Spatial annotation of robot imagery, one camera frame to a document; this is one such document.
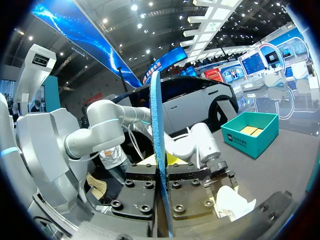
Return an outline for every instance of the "white electric car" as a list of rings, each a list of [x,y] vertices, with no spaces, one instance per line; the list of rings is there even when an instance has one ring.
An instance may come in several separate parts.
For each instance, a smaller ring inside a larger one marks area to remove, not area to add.
[[[227,118],[217,101],[230,100],[235,111],[238,104],[232,87],[226,83],[193,76],[173,76],[161,80],[164,130],[176,133],[196,123],[209,120],[221,126]],[[112,100],[132,107],[150,107],[149,84]]]

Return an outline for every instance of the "blue banner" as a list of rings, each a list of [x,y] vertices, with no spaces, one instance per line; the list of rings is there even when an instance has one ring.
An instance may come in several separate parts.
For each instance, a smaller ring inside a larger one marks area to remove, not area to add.
[[[159,71],[161,72],[162,70],[166,69],[167,67],[176,64],[183,59],[187,58],[187,54],[185,53],[185,50],[182,47],[177,47],[173,49],[172,51],[166,53],[159,59],[157,59],[150,67],[149,69],[145,72],[144,77],[142,79],[143,84],[148,84],[151,75],[154,71]]]
[[[141,82],[72,0],[42,0],[31,11],[134,88]]]

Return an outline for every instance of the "cardboard box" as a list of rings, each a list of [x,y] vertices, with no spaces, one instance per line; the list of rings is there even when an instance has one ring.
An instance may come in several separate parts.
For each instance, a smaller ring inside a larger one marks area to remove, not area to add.
[[[246,127],[249,134],[241,132]],[[225,143],[256,159],[279,134],[279,116],[245,111],[222,125],[221,130]]]

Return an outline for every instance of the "person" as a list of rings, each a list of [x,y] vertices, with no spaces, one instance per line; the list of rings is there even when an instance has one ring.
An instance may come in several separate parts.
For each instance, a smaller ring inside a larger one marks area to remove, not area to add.
[[[31,108],[31,113],[40,112],[40,101],[34,100],[34,106]]]
[[[126,170],[129,167],[128,159],[121,146],[112,147],[99,153],[104,168],[122,185],[125,184]]]
[[[13,124],[14,124],[14,128],[16,128],[17,126],[17,120],[18,118],[21,116],[20,112],[19,112],[19,105],[17,102],[15,102],[12,105],[12,118],[13,118]]]
[[[81,121],[81,128],[82,129],[88,129],[89,128],[89,120],[88,120],[88,116],[87,116],[87,108],[88,105],[84,105],[81,109],[83,116],[80,118]]]

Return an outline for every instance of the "car tire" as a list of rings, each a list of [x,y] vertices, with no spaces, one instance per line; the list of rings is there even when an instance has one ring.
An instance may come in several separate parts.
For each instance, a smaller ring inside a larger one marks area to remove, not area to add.
[[[226,115],[218,105],[218,101],[214,101],[210,106],[209,120],[214,127],[221,127],[223,124],[225,124],[228,121]]]

